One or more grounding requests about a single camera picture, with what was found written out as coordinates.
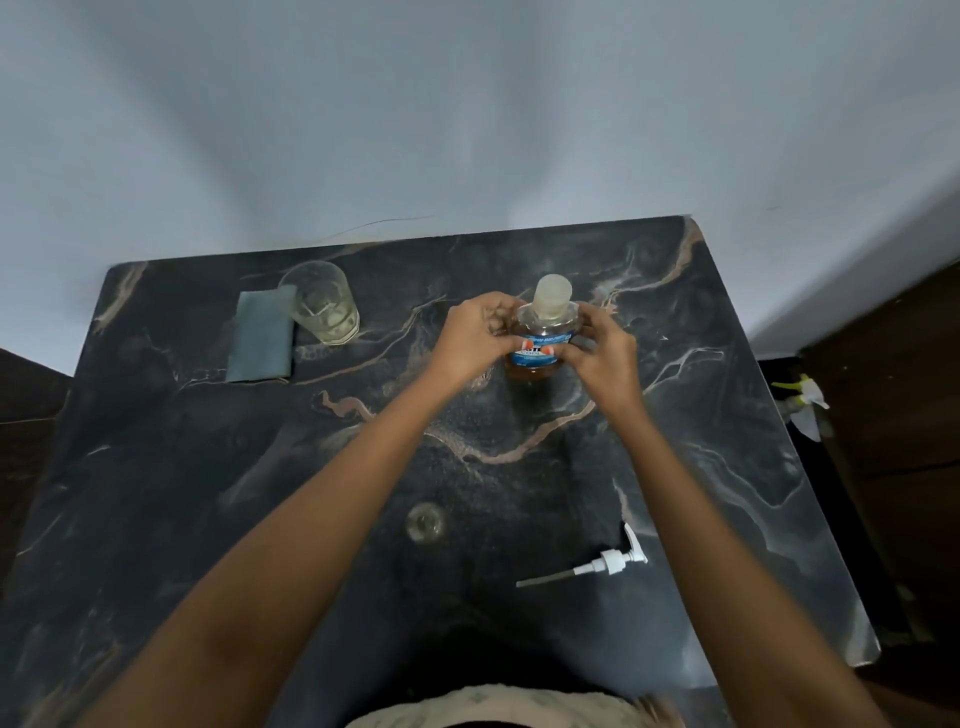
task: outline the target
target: bottle cap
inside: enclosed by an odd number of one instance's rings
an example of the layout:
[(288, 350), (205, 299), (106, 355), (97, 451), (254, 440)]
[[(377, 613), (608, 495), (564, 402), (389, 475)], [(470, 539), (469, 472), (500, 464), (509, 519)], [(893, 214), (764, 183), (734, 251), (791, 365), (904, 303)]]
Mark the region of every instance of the bottle cap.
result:
[(566, 313), (573, 286), (570, 281), (556, 273), (544, 276), (534, 293), (534, 313), (540, 319), (559, 319)]

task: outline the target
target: blue label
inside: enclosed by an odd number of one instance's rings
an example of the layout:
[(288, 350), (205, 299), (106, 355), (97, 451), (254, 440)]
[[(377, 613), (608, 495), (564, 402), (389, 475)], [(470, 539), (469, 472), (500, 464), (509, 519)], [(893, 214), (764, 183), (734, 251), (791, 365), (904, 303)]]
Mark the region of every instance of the blue label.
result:
[(570, 339), (573, 338), (573, 331), (566, 331), (564, 333), (555, 333), (550, 336), (529, 336), (524, 335), (524, 337), (530, 346), (529, 349), (521, 349), (519, 352), (513, 352), (510, 354), (511, 360), (518, 367), (545, 367), (550, 364), (554, 364), (557, 361), (557, 357), (552, 354), (545, 354), (540, 351), (540, 347), (545, 347), (547, 344), (565, 344)]

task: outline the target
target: mouthwash bottle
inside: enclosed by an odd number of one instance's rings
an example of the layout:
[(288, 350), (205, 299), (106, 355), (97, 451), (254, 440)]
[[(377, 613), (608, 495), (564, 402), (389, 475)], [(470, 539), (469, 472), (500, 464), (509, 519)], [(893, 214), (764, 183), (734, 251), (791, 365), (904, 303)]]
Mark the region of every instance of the mouthwash bottle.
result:
[(540, 348), (565, 344), (580, 328), (580, 311), (570, 302), (573, 286), (563, 276), (551, 273), (537, 284), (532, 303), (522, 305), (510, 325), (510, 333), (527, 339), (525, 348), (507, 354), (507, 376), (544, 379), (560, 369), (562, 361)]

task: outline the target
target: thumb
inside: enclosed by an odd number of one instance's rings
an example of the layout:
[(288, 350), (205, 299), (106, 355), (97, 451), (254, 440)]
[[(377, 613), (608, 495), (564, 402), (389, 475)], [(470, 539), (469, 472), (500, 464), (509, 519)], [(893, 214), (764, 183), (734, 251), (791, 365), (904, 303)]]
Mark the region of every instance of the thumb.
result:
[(500, 347), (500, 352), (506, 356), (508, 353), (519, 352), (523, 349), (523, 344), (527, 340), (522, 336), (514, 336), (513, 334), (504, 334), (503, 336), (497, 336), (496, 343)]
[(587, 353), (573, 344), (551, 344), (549, 347), (543, 347), (540, 350), (543, 353), (552, 353), (557, 358), (569, 362), (574, 369), (583, 364), (584, 359), (587, 358)]

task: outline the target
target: hand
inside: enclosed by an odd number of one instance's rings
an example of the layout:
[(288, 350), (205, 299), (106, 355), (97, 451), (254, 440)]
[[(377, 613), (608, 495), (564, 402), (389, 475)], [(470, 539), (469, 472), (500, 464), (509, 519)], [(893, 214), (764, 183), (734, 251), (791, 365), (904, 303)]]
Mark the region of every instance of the hand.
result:
[(587, 350), (575, 344), (554, 344), (540, 350), (553, 353), (576, 370), (590, 397), (617, 428), (625, 417), (644, 412), (636, 369), (636, 339), (603, 308), (589, 303), (578, 305), (584, 320), (579, 335), (595, 341), (596, 347)]
[(500, 356), (517, 352), (523, 337), (507, 333), (516, 307), (523, 301), (505, 293), (485, 293), (453, 306), (430, 354), (427, 372), (460, 391)]

